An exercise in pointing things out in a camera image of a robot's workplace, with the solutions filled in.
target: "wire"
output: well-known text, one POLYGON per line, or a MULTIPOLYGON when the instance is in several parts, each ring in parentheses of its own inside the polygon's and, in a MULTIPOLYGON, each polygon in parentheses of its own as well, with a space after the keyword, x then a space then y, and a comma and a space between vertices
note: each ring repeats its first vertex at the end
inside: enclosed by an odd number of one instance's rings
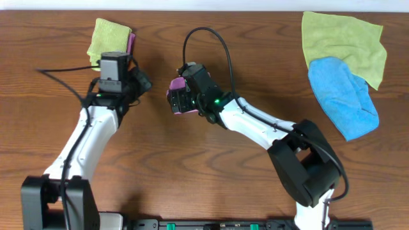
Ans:
POLYGON ((65 216, 65 226, 66 226, 66 228, 68 230, 71 230, 71 224, 70 224, 70 215, 68 214, 67 197, 66 197, 66 193, 65 193, 65 178, 66 178, 67 170, 70 167, 70 162, 71 162, 72 156, 75 153, 75 150, 77 149, 77 147, 78 147, 79 143, 81 142, 82 138, 84 137, 85 133, 87 132, 88 127, 91 126, 91 116, 89 115, 88 109, 83 106, 84 105, 84 99, 81 97, 81 95, 78 94, 78 92, 76 92, 76 90, 74 90, 67 83, 65 83, 62 80, 58 79, 57 77, 49 74, 48 72, 67 72, 67 71, 85 70, 85 69, 88 69, 88 68, 98 68, 98 67, 99 66, 86 66, 86 67, 59 69, 59 70, 36 69, 38 72, 44 74, 46 77, 50 78, 51 80, 54 80, 54 81, 60 83, 66 89, 68 89, 71 93, 73 93, 78 98, 78 100, 81 103, 82 108, 85 109, 86 114, 87 114, 86 125, 85 125, 84 129, 82 129, 82 132, 78 136, 78 139, 74 142, 74 145, 71 147, 70 152, 68 152, 68 155, 64 160, 63 172, 61 174, 61 182, 60 182, 60 185, 59 185, 61 201, 63 203, 63 211, 64 211, 64 216, 65 216))
POLYGON ((234 99, 235 99, 237 105, 239 106, 239 108, 241 108, 241 110, 243 110, 244 112, 246 112, 247 114, 249 114, 249 115, 252 116, 253 118, 256 118, 257 120, 259 120, 259 121, 261 121, 261 122, 263 122, 263 123, 265 123, 265 124, 267 124, 267 125, 270 125, 271 127, 274 127, 274 128, 277 129, 277 130, 280 130, 280 131, 282 131, 282 132, 286 132, 287 134, 289 134, 289 135, 291 135, 291 136, 293 136, 293 137, 296 137, 296 138, 300 139, 301 141, 304 141, 304 142, 310 144, 311 146, 314 146, 315 148, 318 148, 319 150, 321 150, 322 152, 324 152, 324 154, 326 154, 326 156, 328 156, 328 158, 332 161, 332 163, 335 165, 335 167, 337 168, 337 170, 340 172, 341 176, 342 176, 343 179, 344 179, 345 189, 344 189, 344 192, 343 192, 341 195, 339 195, 339 196, 337 196, 337 197, 335 197, 335 198, 326 199, 326 200, 324 201, 325 211, 324 211, 324 217, 323 217, 323 229, 325 229, 325 219, 326 219, 326 215, 327 215, 327 207, 329 206, 329 202, 338 201, 338 200, 340 200, 340 199, 346 197, 346 195, 348 194, 348 191, 349 191, 349 189, 350 189, 350 184, 349 184, 349 182, 348 182, 348 177, 347 177, 347 175, 346 175, 346 173, 345 173, 345 170, 344 170, 344 167, 343 167, 342 163, 341 163, 341 162, 337 162, 337 161, 333 158, 333 156, 332 156, 325 148, 323 148, 323 147, 320 146, 319 144, 315 143, 314 141, 311 141, 311 140, 309 140, 308 138, 304 137, 303 135, 298 134, 298 133, 296 133, 296 132, 294 132, 294 131, 292 131, 292 130, 287 130, 287 129, 285 129, 285 128, 279 126, 279 125, 277 125, 276 123, 271 123, 271 122, 269 122, 269 121, 267 121, 267 120, 265 120, 265 119, 263 119, 263 118, 260 118, 260 117, 257 116, 256 114, 253 114, 251 111, 248 111, 247 108, 244 107, 244 106, 240 103, 240 101, 238 100, 238 96, 237 96, 237 94, 236 94, 235 78, 234 78, 234 75, 233 75, 233 65, 231 64, 231 58, 230 58, 230 54, 229 54, 229 49, 228 49, 226 43, 224 42, 223 38, 221 37, 221 35, 218 34, 218 32, 216 32, 214 29, 211 29, 211 28, 209 28, 209 27, 198 27, 198 28, 193 29, 193 30, 186 36, 185 42, 183 43, 183 54, 182 54, 182 56, 183 56, 183 65, 186 64, 186 44, 187 44, 187 41, 188 41, 189 37, 190 37, 194 32, 199 31, 199 30, 205 30, 205 31, 211 32, 212 34, 214 34, 214 35, 220 40, 221 44, 223 45, 224 50, 226 51, 226 57, 227 57, 227 60, 228 60, 228 67, 229 67, 229 72, 230 72, 231 92, 232 92, 233 97, 234 97, 234 99))

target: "green cloth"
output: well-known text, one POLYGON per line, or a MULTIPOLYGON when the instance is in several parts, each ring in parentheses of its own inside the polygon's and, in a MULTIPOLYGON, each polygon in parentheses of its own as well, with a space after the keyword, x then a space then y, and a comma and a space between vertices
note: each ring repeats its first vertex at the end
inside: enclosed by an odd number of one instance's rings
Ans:
POLYGON ((131 29, 105 19, 96 19, 92 42, 87 54, 92 65, 98 65, 96 61, 101 59, 101 53, 110 51, 126 52, 128 37, 131 29))
POLYGON ((342 59, 353 74, 378 90, 387 56, 381 33, 382 26, 354 17, 304 12, 302 49, 307 66, 315 59, 342 59))

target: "yellow-green cloth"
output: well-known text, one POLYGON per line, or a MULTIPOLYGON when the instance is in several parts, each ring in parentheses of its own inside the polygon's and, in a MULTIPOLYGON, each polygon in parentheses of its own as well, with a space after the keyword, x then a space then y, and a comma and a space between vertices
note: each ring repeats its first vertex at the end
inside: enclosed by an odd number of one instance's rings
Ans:
POLYGON ((131 29, 127 26, 105 19, 96 19, 92 42, 87 51, 91 64, 97 65, 96 61, 101 59, 103 52, 126 52, 130 33, 131 29))
POLYGON ((381 33, 382 26, 354 17, 304 12, 302 49, 307 66, 315 59, 342 59, 353 74, 378 90, 387 56, 381 33))

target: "wooden table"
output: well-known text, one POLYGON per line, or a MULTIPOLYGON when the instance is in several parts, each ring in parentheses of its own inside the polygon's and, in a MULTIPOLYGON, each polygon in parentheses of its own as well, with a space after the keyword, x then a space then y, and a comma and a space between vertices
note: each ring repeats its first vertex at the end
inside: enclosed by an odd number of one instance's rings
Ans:
MULTIPOLYGON (((34 69, 88 65, 86 51, 98 17, 136 31, 134 56, 154 83, 125 116, 100 159, 92 181, 99 210, 163 219, 294 216, 295 203, 265 150, 197 114, 175 116, 170 111, 165 93, 181 66, 185 35, 210 26, 228 44, 242 96, 278 118, 314 121, 335 149, 351 190, 345 200, 331 204, 330 214, 371 219, 379 230, 407 228, 409 14, 342 14, 384 25, 382 43, 388 52, 380 89, 370 90, 380 126, 350 142, 311 91, 302 53, 302 13, 1 11, 1 228, 22 229, 21 183, 27 175, 41 175, 54 161, 79 115, 77 99, 34 69)), ((196 33, 187 59, 204 63, 229 89, 226 57, 214 36, 196 33)), ((85 93, 98 73, 58 77, 85 93)))

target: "green towel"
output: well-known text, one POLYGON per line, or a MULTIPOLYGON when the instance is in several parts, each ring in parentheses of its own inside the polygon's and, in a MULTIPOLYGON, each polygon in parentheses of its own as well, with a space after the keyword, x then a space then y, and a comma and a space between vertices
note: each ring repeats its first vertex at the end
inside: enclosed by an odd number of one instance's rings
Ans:
POLYGON ((101 53, 103 52, 126 52, 130 32, 131 29, 127 26, 109 22, 105 19, 96 19, 92 42, 87 51, 91 64, 97 65, 96 61, 101 59, 101 53))
POLYGON ((382 26, 354 17, 304 12, 302 49, 307 66, 315 59, 342 59, 353 74, 378 90, 387 55, 381 33, 382 26))

